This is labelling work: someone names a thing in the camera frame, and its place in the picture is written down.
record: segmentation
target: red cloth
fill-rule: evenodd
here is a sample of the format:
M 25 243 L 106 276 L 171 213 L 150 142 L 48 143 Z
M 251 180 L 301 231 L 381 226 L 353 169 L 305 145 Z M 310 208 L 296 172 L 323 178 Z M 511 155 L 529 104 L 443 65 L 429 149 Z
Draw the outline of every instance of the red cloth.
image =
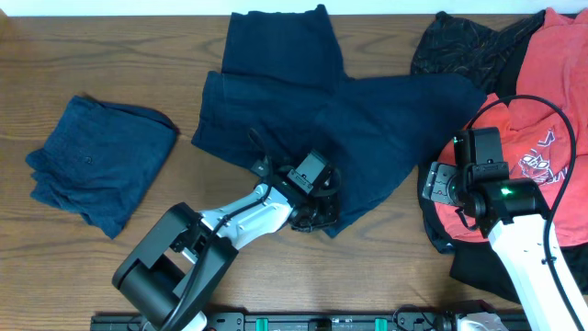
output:
M 577 159 L 554 223 L 560 245 L 588 243 L 588 10 L 575 19 L 547 10 L 543 27 L 529 42 L 516 92 L 546 98 L 570 118 Z M 496 99 L 489 95 L 486 104 Z M 561 118 L 547 105 L 514 100 L 509 107 L 500 104 L 488 110 L 474 124 L 474 128 L 490 126 L 500 131 L 510 177 L 533 178 L 551 206 L 570 160 L 570 139 Z M 439 162 L 455 164 L 453 143 L 445 147 Z M 452 238 L 485 241 L 479 231 L 470 232 L 463 226 L 455 207 L 439 203 L 435 207 Z

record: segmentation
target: folded cloth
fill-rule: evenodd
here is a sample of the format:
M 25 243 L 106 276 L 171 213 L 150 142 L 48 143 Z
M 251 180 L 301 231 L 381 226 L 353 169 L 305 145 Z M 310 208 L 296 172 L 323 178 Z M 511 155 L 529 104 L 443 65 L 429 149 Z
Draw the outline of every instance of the folded cloth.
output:
M 155 110 L 73 97 L 43 148 L 27 156 L 37 181 L 30 196 L 80 213 L 114 238 L 139 206 L 176 135 L 174 124 Z
M 341 217 L 326 230 L 336 236 L 442 148 L 485 99 L 458 74 L 348 78 L 324 6 L 233 14 L 222 73 L 209 73 L 192 143 L 245 168 L 263 157 L 247 140 L 250 128 L 276 159 L 301 160 L 316 149 L 341 170 Z
M 494 31 L 469 19 L 439 12 L 414 53 L 411 74 L 462 74 L 487 94 L 493 93 L 509 57 L 541 27 L 544 16 L 542 10 Z

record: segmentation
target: white wall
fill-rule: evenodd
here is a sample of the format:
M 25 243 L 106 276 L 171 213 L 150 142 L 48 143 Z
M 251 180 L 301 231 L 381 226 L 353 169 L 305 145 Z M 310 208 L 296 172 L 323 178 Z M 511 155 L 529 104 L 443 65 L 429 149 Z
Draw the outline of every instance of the white wall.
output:
M 588 0 L 0 0 L 9 16 L 229 15 L 249 10 L 301 12 L 325 4 L 329 14 L 530 14 L 548 6 L 577 13 Z

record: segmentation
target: wooden surface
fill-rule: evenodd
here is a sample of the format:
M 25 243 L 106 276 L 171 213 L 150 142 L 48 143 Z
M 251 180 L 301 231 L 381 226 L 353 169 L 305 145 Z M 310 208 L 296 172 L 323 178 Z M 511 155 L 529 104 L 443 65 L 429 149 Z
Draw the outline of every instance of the wooden surface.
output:
M 472 17 L 501 28 L 520 17 Z M 351 76 L 407 74 L 433 16 L 333 17 Z M 85 330 L 96 312 L 133 307 L 110 284 L 114 270 L 172 205 L 217 207 L 256 178 L 190 144 L 207 71 L 219 70 L 227 17 L 12 18 L 0 41 L 0 329 Z M 140 208 L 115 240 L 79 215 L 29 197 L 25 156 L 40 148 L 68 100 L 144 105 L 182 135 Z M 387 311 L 483 299 L 448 276 L 423 229 L 416 175 L 335 239 L 289 229 L 247 246 L 213 302 L 252 312 Z

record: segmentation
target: green clip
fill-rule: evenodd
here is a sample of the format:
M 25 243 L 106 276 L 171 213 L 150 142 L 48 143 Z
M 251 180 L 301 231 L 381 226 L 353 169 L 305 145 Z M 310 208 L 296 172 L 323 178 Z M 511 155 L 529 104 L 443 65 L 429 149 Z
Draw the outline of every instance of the green clip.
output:
M 376 331 L 388 331 L 388 320 L 386 318 L 376 318 Z
M 268 331 L 269 330 L 269 322 L 267 318 L 257 318 L 255 320 L 255 331 Z

